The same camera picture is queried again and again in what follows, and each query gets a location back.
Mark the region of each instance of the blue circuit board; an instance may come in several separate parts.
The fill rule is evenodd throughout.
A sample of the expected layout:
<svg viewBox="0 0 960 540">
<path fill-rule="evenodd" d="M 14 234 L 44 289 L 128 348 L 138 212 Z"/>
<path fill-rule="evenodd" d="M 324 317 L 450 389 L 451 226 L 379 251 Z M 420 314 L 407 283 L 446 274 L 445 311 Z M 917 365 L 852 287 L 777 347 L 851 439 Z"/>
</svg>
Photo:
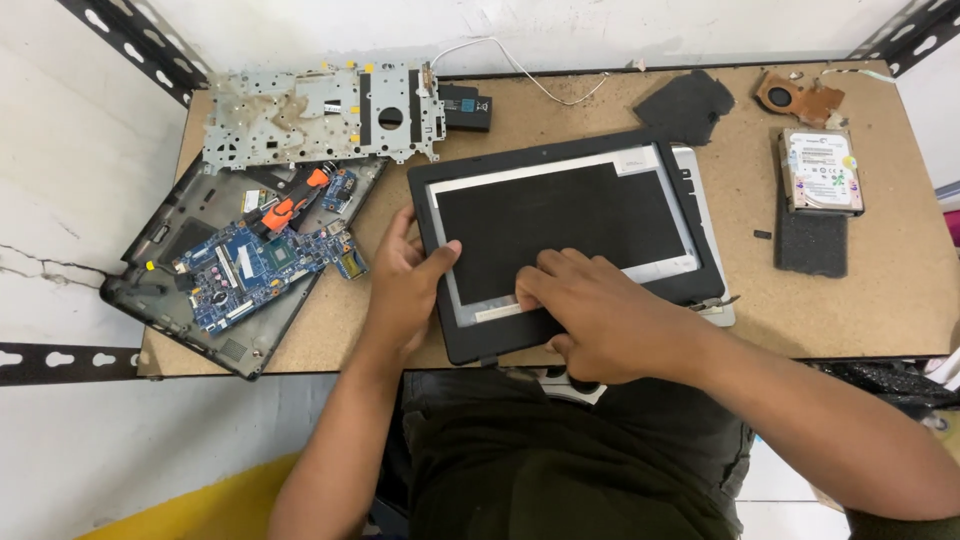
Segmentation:
<svg viewBox="0 0 960 540">
<path fill-rule="evenodd" d="M 313 233 L 288 227 L 270 240 L 233 222 L 175 260 L 174 269 L 193 278 L 188 299 L 194 318 L 214 335 L 328 264 L 348 280 L 367 272 L 342 219 Z"/>
<path fill-rule="evenodd" d="M 353 191 L 357 186 L 357 175 L 350 171 L 340 169 L 337 174 L 330 179 L 330 184 L 324 192 L 324 199 L 320 202 L 321 206 L 330 211 L 343 213 L 347 205 L 353 200 Z"/>
</svg>

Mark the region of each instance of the white cable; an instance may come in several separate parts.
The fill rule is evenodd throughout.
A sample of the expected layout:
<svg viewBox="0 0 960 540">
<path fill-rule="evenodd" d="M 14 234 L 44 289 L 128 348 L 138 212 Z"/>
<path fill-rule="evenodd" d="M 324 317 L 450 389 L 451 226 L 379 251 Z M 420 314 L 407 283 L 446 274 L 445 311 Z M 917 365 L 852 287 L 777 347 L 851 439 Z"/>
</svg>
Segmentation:
<svg viewBox="0 0 960 540">
<path fill-rule="evenodd" d="M 450 47 L 449 49 L 446 49 L 445 51 L 443 51 L 442 53 L 440 53 L 439 55 L 437 55 L 437 58 L 433 59 L 433 61 L 430 62 L 430 65 L 436 70 L 437 61 L 438 61 L 443 55 L 445 55 L 446 53 L 449 53 L 449 52 L 452 52 L 452 51 L 456 51 L 457 49 L 466 47 L 466 46 L 468 46 L 468 45 L 472 45 L 472 44 L 474 44 L 474 43 L 479 43 L 479 42 L 481 42 L 481 41 L 492 41 L 492 42 L 496 43 L 497 46 L 500 47 L 500 50 L 503 51 L 504 56 L 507 57 L 507 60 L 508 60 L 512 65 L 515 65 L 520 71 L 522 71 L 527 77 L 529 77 L 530 80 L 534 82 L 534 85 L 539 86 L 540 89 L 543 90 L 543 93 L 545 93 L 546 95 L 550 96 L 550 99 L 552 99 L 553 101 L 556 101 L 557 103 L 561 103 L 561 104 L 563 104 L 563 105 L 576 105 L 576 104 L 580 103 L 581 101 L 584 101 L 585 99 L 589 98 L 591 95 L 593 95 L 593 92 L 597 91 L 597 88 L 599 88 L 600 86 L 602 86 L 603 83 L 605 83 L 605 82 L 607 81 L 607 76 L 610 75 L 609 73 L 604 72 L 604 74 L 603 74 L 603 75 L 604 75 L 603 81 L 600 81 L 600 84 L 599 84 L 599 85 L 594 86 L 594 87 L 593 87 L 593 90 L 591 90 L 590 92 L 588 92 L 587 95 L 585 95 L 584 97 L 578 99 L 577 101 L 567 102 L 567 101 L 564 101 L 564 100 L 558 98 L 557 96 L 551 94 L 549 90 L 547 90 L 546 88 L 543 87 L 543 85 L 541 85 L 540 83 L 538 83 L 537 80 L 534 79 L 534 76 L 531 75 L 526 69 L 524 69 L 523 66 L 520 65 L 520 62 L 516 61 L 516 59 L 514 58 L 514 55 L 510 54 L 510 52 L 507 51 L 507 48 L 503 46 L 503 43 L 501 43 L 499 40 L 497 40 L 496 37 L 484 37 L 483 39 L 477 39 L 477 40 L 471 41 L 471 42 L 469 42 L 469 43 L 463 43 L 463 44 L 461 44 L 461 45 L 457 45 L 456 47 Z"/>
</svg>

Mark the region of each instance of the black screen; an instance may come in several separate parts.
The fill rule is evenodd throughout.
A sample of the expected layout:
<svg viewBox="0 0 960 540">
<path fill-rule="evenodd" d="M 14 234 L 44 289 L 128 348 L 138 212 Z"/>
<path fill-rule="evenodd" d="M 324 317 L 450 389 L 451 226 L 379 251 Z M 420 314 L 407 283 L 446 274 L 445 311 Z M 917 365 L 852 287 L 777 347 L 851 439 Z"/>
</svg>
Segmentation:
<svg viewBox="0 0 960 540">
<path fill-rule="evenodd" d="M 618 178 L 602 163 L 437 194 L 463 306 L 514 293 L 544 249 L 575 248 L 618 268 L 685 255 L 656 171 Z"/>
</svg>

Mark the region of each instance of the man's left hand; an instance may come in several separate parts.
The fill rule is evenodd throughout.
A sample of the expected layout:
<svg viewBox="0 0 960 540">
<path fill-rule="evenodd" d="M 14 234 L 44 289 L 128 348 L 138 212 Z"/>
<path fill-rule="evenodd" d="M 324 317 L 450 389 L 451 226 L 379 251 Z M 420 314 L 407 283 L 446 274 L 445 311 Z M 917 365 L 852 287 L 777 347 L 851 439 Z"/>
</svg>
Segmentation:
<svg viewBox="0 0 960 540">
<path fill-rule="evenodd" d="M 415 219 L 413 205 L 407 205 L 394 214 L 380 240 L 373 257 L 367 322 L 360 336 L 364 346 L 399 353 L 401 359 L 423 343 L 437 300 L 437 282 L 462 250 L 458 240 L 450 240 L 426 257 L 419 238 L 406 240 Z"/>
</svg>

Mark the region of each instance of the wooden desk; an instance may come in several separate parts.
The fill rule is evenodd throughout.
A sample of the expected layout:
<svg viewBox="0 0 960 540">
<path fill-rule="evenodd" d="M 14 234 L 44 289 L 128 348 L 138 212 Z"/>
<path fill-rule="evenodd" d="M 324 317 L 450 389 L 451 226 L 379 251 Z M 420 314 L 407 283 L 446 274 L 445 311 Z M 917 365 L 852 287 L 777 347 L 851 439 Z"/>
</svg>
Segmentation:
<svg viewBox="0 0 960 540">
<path fill-rule="evenodd" d="M 887 73 L 882 61 L 840 62 Z M 803 71 L 812 84 L 820 63 L 769 66 L 781 75 Z M 926 175 L 917 142 L 894 85 L 856 73 L 831 73 L 823 82 L 847 92 L 841 112 L 850 118 L 866 213 L 851 220 L 849 268 L 842 280 L 777 270 L 774 243 L 754 238 L 773 231 L 777 194 L 778 129 L 799 126 L 792 116 L 763 110 L 752 94 L 761 68 L 711 69 L 736 98 L 733 111 L 696 149 L 720 256 L 733 294 L 736 325 L 730 331 L 794 358 L 945 355 L 960 319 L 960 263 Z M 585 102 L 565 107 L 526 79 L 461 82 L 493 96 L 489 134 L 451 132 L 436 149 L 454 160 L 602 135 L 638 126 L 631 107 L 681 72 L 613 75 Z M 599 75 L 546 78 L 566 98 L 581 96 Z M 209 98 L 198 92 L 187 120 L 178 175 L 203 146 Z M 423 155 L 388 166 L 353 225 L 362 253 L 372 257 L 391 214 L 410 200 L 406 170 Z M 303 305 L 267 372 L 335 371 L 360 330 L 370 280 L 347 282 L 326 272 Z M 224 373 L 215 364 L 147 329 L 142 375 Z M 506 365 L 556 363 L 540 348 L 505 355 Z M 410 367 L 450 367 L 434 320 Z"/>
</svg>

